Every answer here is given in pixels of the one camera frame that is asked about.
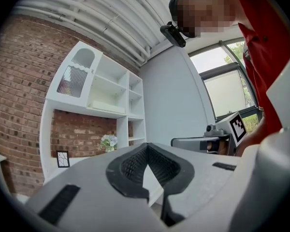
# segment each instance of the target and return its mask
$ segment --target red shirt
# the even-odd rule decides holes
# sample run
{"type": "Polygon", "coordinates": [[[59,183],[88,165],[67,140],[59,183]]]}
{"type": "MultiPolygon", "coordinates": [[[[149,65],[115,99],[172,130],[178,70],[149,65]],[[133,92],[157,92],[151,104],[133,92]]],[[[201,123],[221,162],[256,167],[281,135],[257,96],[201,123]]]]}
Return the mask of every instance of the red shirt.
{"type": "Polygon", "coordinates": [[[282,126],[266,91],[290,59],[290,32],[268,0],[240,0],[240,3],[254,29],[239,23],[251,58],[249,61],[244,57],[244,62],[271,134],[282,126]]]}

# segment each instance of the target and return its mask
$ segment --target person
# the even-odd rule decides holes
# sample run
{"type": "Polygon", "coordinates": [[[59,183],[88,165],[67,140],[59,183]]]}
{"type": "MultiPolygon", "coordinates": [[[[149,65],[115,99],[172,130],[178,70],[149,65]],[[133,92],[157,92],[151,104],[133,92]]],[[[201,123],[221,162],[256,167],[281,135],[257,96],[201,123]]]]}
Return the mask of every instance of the person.
{"type": "Polygon", "coordinates": [[[266,96],[267,89],[290,59],[290,28],[271,0],[170,0],[172,19],[187,37],[219,32],[238,24],[250,56],[243,56],[246,71],[257,94],[263,117],[257,128],[239,145],[237,156],[246,147],[259,144],[281,129],[279,118],[266,96]]]}

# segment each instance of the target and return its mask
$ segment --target white cabinet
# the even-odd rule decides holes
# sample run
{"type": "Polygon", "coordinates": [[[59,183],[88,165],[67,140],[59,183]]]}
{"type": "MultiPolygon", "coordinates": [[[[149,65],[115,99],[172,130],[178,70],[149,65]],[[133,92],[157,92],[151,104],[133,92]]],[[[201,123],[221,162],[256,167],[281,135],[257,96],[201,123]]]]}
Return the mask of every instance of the white cabinet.
{"type": "MultiPolygon", "coordinates": [[[[79,42],[66,56],[46,95],[40,126],[45,182],[64,171],[50,154],[53,110],[117,119],[117,148],[146,142],[143,82],[94,47],[79,42]],[[129,138],[128,122],[133,123],[129,138]]],[[[85,158],[71,158],[70,165],[85,158]]]]}

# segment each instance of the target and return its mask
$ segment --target cabinet door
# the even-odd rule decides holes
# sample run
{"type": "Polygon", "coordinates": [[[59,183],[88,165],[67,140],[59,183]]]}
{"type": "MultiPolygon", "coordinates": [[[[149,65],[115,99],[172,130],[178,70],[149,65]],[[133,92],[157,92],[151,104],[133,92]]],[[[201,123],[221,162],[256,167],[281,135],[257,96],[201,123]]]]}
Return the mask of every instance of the cabinet door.
{"type": "Polygon", "coordinates": [[[102,52],[88,44],[77,43],[57,70],[46,98],[86,107],[93,77],[102,55],[102,52]]]}

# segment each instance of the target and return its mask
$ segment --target white ceiling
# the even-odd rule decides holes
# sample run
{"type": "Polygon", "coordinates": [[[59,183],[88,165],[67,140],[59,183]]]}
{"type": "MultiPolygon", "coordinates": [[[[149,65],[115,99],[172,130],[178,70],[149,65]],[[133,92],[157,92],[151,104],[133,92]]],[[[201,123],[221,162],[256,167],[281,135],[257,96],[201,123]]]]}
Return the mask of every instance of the white ceiling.
{"type": "MultiPolygon", "coordinates": [[[[78,31],[140,67],[171,44],[160,26],[171,20],[169,0],[21,0],[13,13],[53,21],[78,31]]],[[[190,40],[187,52],[241,37],[238,27],[228,33],[190,40]]]]}

